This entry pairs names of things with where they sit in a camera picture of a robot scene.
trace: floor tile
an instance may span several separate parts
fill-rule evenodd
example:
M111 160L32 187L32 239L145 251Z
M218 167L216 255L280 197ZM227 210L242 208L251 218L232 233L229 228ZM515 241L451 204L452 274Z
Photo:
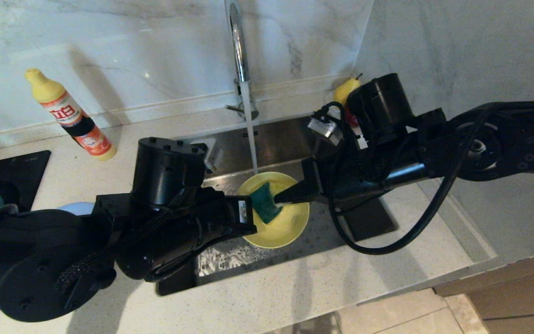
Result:
M445 297L445 302L464 334L489 334L466 295Z
M378 334L463 334L448 308L407 321Z
M426 289L340 309L335 315L343 334L373 334L445 307L442 297Z
M335 315L328 313L265 334L341 334L341 332L335 321Z

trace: dish soap bottle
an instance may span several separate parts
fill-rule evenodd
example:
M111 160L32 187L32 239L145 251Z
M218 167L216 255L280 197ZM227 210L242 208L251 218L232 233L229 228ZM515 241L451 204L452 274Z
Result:
M57 123L82 148L100 161L114 156L116 146L100 131L63 85L47 78L37 68L26 70L24 77L32 86L32 97L55 117Z

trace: yellow bowl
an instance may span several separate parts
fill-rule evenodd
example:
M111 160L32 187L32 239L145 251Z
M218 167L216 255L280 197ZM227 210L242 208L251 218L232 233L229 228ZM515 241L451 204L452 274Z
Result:
M277 172L257 174L246 180L238 190L239 195L250 195L263 184L270 182L271 194L276 195L290 188L298 181L294 178ZM310 216L309 203L296 203L285 205L281 212L269 224L263 223L253 209L253 221L257 233L244 237L251 244L264 249L277 249L296 240L305 229Z

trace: bottle label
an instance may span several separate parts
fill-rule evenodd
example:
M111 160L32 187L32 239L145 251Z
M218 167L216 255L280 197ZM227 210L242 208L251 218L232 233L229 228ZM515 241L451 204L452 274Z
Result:
M80 144L90 155L102 155L110 150L112 145L108 138L100 131L97 126L94 126L92 131L86 135L74 137L76 142Z
M41 103L41 105L64 127L74 125L81 120L82 115L85 115L85 112L67 91L59 99Z

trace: marble wall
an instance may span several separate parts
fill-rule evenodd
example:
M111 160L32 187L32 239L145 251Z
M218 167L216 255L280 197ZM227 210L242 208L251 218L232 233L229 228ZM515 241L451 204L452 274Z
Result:
M255 87L350 72L373 4L240 2ZM91 114L224 93L235 78L223 0L0 1L0 131L51 121L30 67Z
M534 2L377 1L356 71L397 72L415 114L534 100ZM534 255L534 175L451 190L505 262Z

